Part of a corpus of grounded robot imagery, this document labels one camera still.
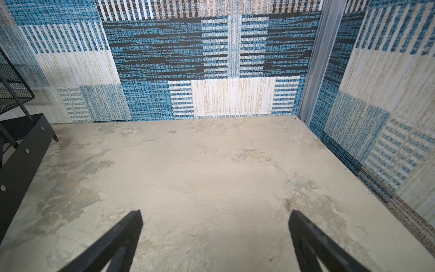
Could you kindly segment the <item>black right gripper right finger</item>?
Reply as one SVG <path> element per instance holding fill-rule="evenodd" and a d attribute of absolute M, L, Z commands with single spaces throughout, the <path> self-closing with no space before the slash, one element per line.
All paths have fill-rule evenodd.
<path fill-rule="evenodd" d="M 368 269 L 298 210 L 288 221 L 293 247 L 302 272 L 367 272 Z"/>

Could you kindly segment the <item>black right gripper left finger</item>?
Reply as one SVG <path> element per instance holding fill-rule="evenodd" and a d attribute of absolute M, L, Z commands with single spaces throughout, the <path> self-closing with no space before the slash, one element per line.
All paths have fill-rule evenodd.
<path fill-rule="evenodd" d="M 143 219 L 140 210 L 131 211 L 62 272 L 128 272 L 137 249 Z"/>

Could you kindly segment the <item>black mesh shelf unit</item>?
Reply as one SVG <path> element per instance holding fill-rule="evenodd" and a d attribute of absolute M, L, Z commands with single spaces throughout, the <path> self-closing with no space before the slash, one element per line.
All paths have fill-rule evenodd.
<path fill-rule="evenodd" d="M 35 94 L 25 82 L 20 72 L 1 49 L 1 114 L 35 98 Z"/>

